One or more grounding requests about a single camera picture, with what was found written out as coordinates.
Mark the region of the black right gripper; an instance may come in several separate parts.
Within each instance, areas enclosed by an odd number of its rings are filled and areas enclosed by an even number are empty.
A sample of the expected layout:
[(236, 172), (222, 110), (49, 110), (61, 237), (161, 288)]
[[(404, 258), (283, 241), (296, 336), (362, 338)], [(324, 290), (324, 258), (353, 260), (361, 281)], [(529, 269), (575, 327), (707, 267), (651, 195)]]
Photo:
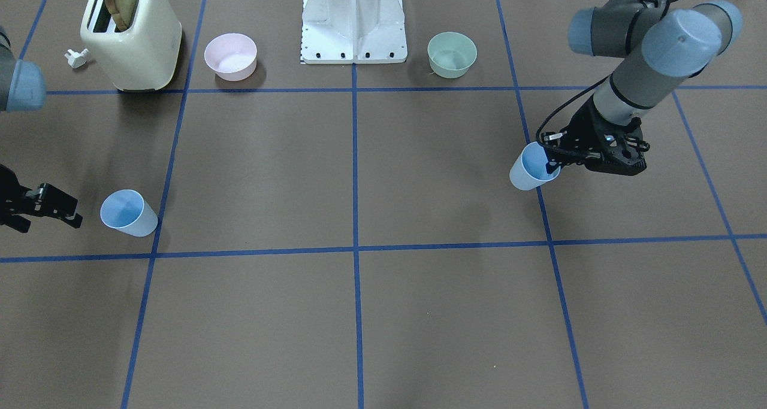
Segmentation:
[(31, 221), (26, 215), (61, 220), (74, 229), (82, 226), (84, 218), (77, 213), (78, 200), (49, 183), (35, 189), (22, 186), (16, 173), (1, 166), (1, 224), (27, 234)]

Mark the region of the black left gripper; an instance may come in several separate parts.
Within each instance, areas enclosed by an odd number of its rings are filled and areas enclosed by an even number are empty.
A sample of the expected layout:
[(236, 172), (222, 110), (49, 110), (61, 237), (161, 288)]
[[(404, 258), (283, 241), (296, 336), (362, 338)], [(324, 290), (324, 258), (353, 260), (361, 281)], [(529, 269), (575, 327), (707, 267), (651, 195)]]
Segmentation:
[(647, 168), (645, 153), (650, 150), (641, 125), (640, 117), (631, 117), (628, 125), (609, 122), (589, 98), (559, 132), (540, 133), (546, 174), (556, 174), (569, 165), (583, 165), (605, 174), (640, 174)]

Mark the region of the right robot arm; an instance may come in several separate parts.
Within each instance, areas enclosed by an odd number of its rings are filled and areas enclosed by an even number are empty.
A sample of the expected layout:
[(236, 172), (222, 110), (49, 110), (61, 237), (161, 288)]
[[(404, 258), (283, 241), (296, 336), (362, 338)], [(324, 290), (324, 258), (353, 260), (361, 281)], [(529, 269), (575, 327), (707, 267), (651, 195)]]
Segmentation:
[[(46, 103), (46, 81), (41, 69), (18, 59), (11, 49), (5, 29), (1, 29), (1, 110), (38, 111)], [(16, 173), (1, 166), (1, 223), (27, 234), (28, 216), (49, 217), (79, 229), (83, 218), (77, 213), (78, 201), (49, 183), (31, 189), (23, 186)]]

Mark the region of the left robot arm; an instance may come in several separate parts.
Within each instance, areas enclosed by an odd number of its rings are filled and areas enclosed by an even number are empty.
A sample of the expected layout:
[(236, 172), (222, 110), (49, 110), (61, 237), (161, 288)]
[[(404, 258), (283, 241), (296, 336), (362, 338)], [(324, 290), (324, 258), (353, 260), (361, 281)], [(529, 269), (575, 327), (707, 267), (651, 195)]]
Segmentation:
[(564, 128), (537, 129), (547, 174), (569, 165), (623, 176), (646, 169), (650, 145), (641, 130), (644, 115), (729, 49), (744, 25), (729, 1), (671, 10), (675, 1), (608, 0), (573, 16), (572, 51), (621, 63), (589, 87), (589, 98)]

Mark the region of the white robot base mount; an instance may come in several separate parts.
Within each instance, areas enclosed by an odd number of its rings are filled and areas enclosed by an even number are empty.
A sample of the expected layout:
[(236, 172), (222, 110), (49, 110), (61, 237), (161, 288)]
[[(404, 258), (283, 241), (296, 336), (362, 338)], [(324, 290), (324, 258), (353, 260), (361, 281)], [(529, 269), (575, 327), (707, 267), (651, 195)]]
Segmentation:
[(403, 0), (302, 0), (302, 63), (403, 63)]

